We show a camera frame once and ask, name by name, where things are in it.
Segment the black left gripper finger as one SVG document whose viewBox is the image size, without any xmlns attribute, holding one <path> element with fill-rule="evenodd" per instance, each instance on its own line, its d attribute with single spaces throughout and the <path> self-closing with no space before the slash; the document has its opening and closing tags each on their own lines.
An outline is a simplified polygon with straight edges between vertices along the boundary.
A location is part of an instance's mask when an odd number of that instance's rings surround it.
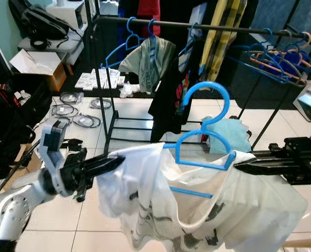
<svg viewBox="0 0 311 252">
<path fill-rule="evenodd" d="M 98 159 L 92 159 L 89 169 L 115 169 L 125 160 L 125 156 L 105 156 Z"/>
<path fill-rule="evenodd" d="M 93 180 L 93 178 L 114 171 L 119 165 L 89 165 L 86 166 L 86 179 Z"/>
</svg>

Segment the white printed t-shirt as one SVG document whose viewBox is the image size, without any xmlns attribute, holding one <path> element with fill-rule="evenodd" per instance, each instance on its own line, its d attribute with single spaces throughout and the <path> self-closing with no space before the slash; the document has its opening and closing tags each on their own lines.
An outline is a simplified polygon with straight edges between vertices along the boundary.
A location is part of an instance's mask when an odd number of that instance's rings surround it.
<svg viewBox="0 0 311 252">
<path fill-rule="evenodd" d="M 157 241 L 167 252 L 277 252 L 307 209 L 281 176 L 238 170 L 250 153 L 203 166 L 176 161 L 162 142 L 114 154 L 124 161 L 97 177 L 99 208 L 134 250 Z"/>
</svg>

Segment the light blue cloth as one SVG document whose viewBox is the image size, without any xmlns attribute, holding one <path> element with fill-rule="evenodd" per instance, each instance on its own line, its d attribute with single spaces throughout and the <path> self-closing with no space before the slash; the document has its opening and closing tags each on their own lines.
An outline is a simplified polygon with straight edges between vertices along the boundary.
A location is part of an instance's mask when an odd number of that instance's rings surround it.
<svg viewBox="0 0 311 252">
<path fill-rule="evenodd" d="M 249 153 L 252 150 L 249 143 L 250 135 L 248 129 L 242 124 L 242 120 L 221 119 L 218 122 L 206 125 L 206 129 L 224 137 L 232 150 L 242 153 Z M 211 137 L 206 143 L 209 145 L 209 154 L 227 153 L 223 143 L 216 137 Z"/>
</svg>

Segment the black fabric bag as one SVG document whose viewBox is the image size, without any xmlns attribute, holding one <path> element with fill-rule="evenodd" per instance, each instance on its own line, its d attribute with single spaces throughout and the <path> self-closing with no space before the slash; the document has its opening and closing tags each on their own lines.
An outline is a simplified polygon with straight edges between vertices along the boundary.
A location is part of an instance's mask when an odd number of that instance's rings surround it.
<svg viewBox="0 0 311 252">
<path fill-rule="evenodd" d="M 19 74 L 0 82 L 0 180 L 11 172 L 21 144 L 35 139 L 34 127 L 47 115 L 52 96 L 45 78 Z"/>
</svg>

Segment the white paper packets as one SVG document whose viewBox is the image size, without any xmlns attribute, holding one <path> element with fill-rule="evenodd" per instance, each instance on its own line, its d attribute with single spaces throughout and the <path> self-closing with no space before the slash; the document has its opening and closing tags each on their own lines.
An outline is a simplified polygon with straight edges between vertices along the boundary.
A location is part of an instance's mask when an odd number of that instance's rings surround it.
<svg viewBox="0 0 311 252">
<path fill-rule="evenodd" d="M 101 89 L 110 89 L 117 86 L 122 86 L 125 83 L 126 77 L 120 73 L 117 69 L 93 69 L 91 72 L 84 72 L 80 75 L 78 81 L 74 87 L 83 90 L 93 90 L 98 88 L 97 76 L 99 76 L 99 83 L 101 84 Z"/>
</svg>

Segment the light wooden leg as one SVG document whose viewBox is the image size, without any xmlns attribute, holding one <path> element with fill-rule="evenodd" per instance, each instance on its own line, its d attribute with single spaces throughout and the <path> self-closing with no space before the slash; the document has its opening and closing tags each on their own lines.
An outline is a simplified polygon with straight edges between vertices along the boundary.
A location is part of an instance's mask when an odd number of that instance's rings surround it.
<svg viewBox="0 0 311 252">
<path fill-rule="evenodd" d="M 311 238 L 300 240 L 288 240 L 284 242 L 281 247 L 284 248 L 311 248 Z"/>
</svg>

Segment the black garment white band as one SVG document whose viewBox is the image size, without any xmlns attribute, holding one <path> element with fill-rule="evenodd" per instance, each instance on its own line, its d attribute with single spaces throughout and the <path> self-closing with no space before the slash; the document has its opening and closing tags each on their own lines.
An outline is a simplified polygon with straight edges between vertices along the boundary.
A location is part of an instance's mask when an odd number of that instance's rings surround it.
<svg viewBox="0 0 311 252">
<path fill-rule="evenodd" d="M 179 58 L 172 58 L 148 110 L 153 117 L 149 142 L 160 142 L 167 132 L 180 134 L 182 125 L 187 124 L 191 106 L 181 109 L 182 99 L 186 94 L 183 87 L 184 76 L 179 71 Z"/>
</svg>

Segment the grey-green shirt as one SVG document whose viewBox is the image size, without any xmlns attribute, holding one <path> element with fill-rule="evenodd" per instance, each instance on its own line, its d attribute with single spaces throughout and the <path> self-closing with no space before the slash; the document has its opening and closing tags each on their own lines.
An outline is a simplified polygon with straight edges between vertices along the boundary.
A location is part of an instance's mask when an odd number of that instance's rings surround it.
<svg viewBox="0 0 311 252">
<path fill-rule="evenodd" d="M 175 59 L 176 48 L 174 43 L 163 38 L 147 38 L 125 57 L 119 65 L 119 70 L 136 74 L 140 91 L 151 93 L 170 62 Z"/>
</svg>

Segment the open white cardboard box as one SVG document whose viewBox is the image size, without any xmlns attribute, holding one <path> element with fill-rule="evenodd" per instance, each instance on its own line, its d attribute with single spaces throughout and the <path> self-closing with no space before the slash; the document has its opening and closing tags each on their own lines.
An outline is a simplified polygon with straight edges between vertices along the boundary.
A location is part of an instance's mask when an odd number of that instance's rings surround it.
<svg viewBox="0 0 311 252">
<path fill-rule="evenodd" d="M 64 61 L 56 52 L 30 52 L 21 49 L 9 64 L 20 74 L 45 77 L 50 91 L 60 92 L 67 79 Z"/>
</svg>

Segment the white desk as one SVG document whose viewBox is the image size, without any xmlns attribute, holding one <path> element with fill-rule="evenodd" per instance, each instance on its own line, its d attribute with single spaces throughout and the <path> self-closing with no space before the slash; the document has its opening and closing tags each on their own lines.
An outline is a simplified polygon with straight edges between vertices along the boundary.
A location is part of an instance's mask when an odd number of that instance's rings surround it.
<svg viewBox="0 0 311 252">
<path fill-rule="evenodd" d="M 19 42 L 18 48 L 30 52 L 67 53 L 74 51 L 80 44 L 81 40 L 77 35 L 69 35 L 62 40 L 31 39 L 26 37 Z"/>
</svg>

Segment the yellow striped garment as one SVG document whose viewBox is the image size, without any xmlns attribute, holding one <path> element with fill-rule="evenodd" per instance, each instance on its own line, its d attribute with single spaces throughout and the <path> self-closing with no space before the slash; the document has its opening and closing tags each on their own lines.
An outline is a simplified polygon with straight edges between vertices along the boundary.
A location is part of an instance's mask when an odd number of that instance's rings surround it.
<svg viewBox="0 0 311 252">
<path fill-rule="evenodd" d="M 211 26 L 239 27 L 247 6 L 247 0 L 216 0 Z M 236 36 L 235 32 L 209 30 L 204 41 L 199 65 L 200 81 L 215 81 L 220 74 L 226 50 Z"/>
</svg>

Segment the black metal clothes rack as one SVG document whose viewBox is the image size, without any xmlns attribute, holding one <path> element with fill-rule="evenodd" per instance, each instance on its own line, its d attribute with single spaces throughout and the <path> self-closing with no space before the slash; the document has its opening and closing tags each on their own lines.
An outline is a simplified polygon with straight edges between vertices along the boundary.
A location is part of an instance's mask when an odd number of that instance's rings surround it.
<svg viewBox="0 0 311 252">
<path fill-rule="evenodd" d="M 91 24 L 93 24 L 94 26 L 95 25 L 102 26 L 103 23 L 125 23 L 126 24 L 127 20 L 128 18 L 98 14 L 98 16 L 92 20 Z M 149 20 L 136 19 L 136 20 L 132 20 L 131 22 L 135 24 L 148 24 Z M 164 21 L 157 21 L 155 22 L 155 24 L 156 26 L 176 27 L 176 28 L 181 28 L 181 29 L 185 27 L 190 28 L 192 26 L 192 24 L 187 24 L 187 23 L 164 22 Z M 219 30 L 219 31 L 230 31 L 230 32 L 232 31 L 237 34 L 268 34 L 270 36 L 278 36 L 277 41 L 281 41 L 281 38 L 285 36 L 292 37 L 292 38 L 301 38 L 302 41 L 305 41 L 305 39 L 307 39 L 307 34 L 305 34 L 304 31 L 300 32 L 300 34 L 297 34 L 297 35 L 292 35 L 291 33 L 289 33 L 295 29 L 292 29 L 292 26 L 290 26 L 290 24 L 288 23 L 285 24 L 284 26 L 285 30 L 280 30 L 276 32 L 271 31 L 268 28 L 264 28 L 261 30 L 261 29 L 251 29 L 247 27 L 227 27 L 227 26 L 212 26 L 212 25 L 198 25 L 197 27 L 199 29 L 202 29 L 203 31 Z M 287 87 L 287 89 L 285 93 L 282 95 L 282 98 L 280 99 L 279 103 L 275 107 L 275 110 L 271 114 L 271 117 L 268 119 L 266 124 L 263 126 L 263 129 L 261 130 L 261 132 L 259 134 L 252 135 L 252 136 L 256 136 L 252 144 L 252 149 L 254 149 L 256 145 L 259 144 L 261 137 L 263 137 L 266 130 L 268 130 L 268 127 L 273 122 L 274 117 L 278 115 L 278 112 L 282 109 L 283 105 L 286 103 L 287 96 L 290 93 L 290 91 L 293 89 L 293 87 L 298 87 L 302 89 L 302 91 L 304 91 L 304 88 L 307 86 L 307 84 L 311 82 L 311 70 L 306 70 L 305 67 L 298 67 L 298 66 L 295 67 L 296 70 L 300 70 L 298 74 L 301 74 L 301 75 L 299 75 L 300 77 L 299 79 L 297 79 L 297 81 L 291 81 L 291 78 L 294 78 L 294 77 L 283 77 L 286 75 L 285 73 L 282 73 L 280 75 L 272 75 L 270 72 L 266 71 L 267 66 L 264 67 L 264 69 L 261 69 L 260 67 L 257 67 L 258 63 L 252 63 L 252 64 L 248 63 L 249 61 L 251 61 L 251 59 L 255 59 L 255 58 L 251 58 L 249 49 L 252 49 L 253 47 L 261 46 L 261 48 L 263 48 L 266 52 L 268 51 L 268 49 L 266 49 L 266 43 L 269 44 L 269 41 L 268 41 L 269 39 L 264 39 L 264 41 L 260 41 L 260 38 L 255 38 L 254 40 L 256 40 L 257 43 L 251 44 L 250 46 L 232 46 L 231 47 L 231 48 L 245 48 L 245 47 L 247 48 L 246 52 L 242 51 L 240 54 L 238 54 L 238 57 L 226 56 L 227 60 L 235 62 L 237 66 L 242 66 L 244 67 L 244 69 L 252 70 L 254 75 L 258 76 L 258 79 L 256 79 L 254 86 L 252 86 L 250 92 L 248 92 L 247 94 L 247 98 L 243 105 L 244 107 L 240 106 L 242 110 L 240 111 L 240 114 L 237 115 L 237 119 L 240 119 L 242 117 L 244 111 L 246 110 L 250 102 L 250 99 L 252 98 L 256 88 L 258 87 L 258 84 L 260 84 L 260 82 L 263 79 L 270 79 L 271 82 L 275 83 L 277 86 L 284 86 L 284 87 Z M 307 42 L 307 45 L 311 47 L 311 39 L 309 39 L 309 41 Z M 245 58 L 244 61 L 242 61 L 239 56 L 242 54 L 247 55 L 249 59 Z M 309 64 L 311 65 L 311 50 L 307 57 L 308 58 L 305 58 L 305 59 L 309 59 L 309 61 L 307 62 L 309 62 Z M 115 97 L 113 96 L 113 94 L 108 93 L 108 91 L 100 91 L 97 98 L 100 100 L 103 100 L 103 98 L 110 98 L 111 105 L 114 106 Z M 147 140 L 134 140 L 134 139 L 123 139 L 123 138 L 113 137 L 112 135 L 113 135 L 114 129 L 149 131 L 149 132 L 151 131 L 150 128 L 116 127 L 115 126 L 116 120 L 146 121 L 146 122 L 151 122 L 151 123 L 153 122 L 152 119 L 120 117 L 119 111 L 115 109 L 115 107 L 112 107 L 112 113 L 110 116 L 110 120 L 107 121 L 107 115 L 105 114 L 104 111 L 102 111 L 103 134 L 105 135 L 105 141 L 103 142 L 103 153 L 104 154 L 108 153 L 111 141 L 129 142 L 129 143 L 136 143 L 139 145 L 150 143 Z"/>
</svg>

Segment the black backpack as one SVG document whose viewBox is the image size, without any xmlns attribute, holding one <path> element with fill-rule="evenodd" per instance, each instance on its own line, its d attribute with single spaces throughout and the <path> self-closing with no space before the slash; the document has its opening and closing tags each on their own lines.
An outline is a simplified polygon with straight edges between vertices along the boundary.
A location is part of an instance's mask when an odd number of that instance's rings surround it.
<svg viewBox="0 0 311 252">
<path fill-rule="evenodd" d="M 30 37 L 62 40 L 67 37 L 70 26 L 62 19 L 46 12 L 40 5 L 28 0 L 7 0 L 12 17 L 21 32 Z"/>
</svg>

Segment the red garment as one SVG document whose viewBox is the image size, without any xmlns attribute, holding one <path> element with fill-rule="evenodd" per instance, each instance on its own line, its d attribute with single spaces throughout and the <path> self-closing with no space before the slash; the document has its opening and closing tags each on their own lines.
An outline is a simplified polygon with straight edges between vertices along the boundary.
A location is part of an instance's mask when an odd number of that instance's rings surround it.
<svg viewBox="0 0 311 252">
<path fill-rule="evenodd" d="M 160 19 L 160 0 L 139 0 L 136 17 L 139 19 Z"/>
</svg>

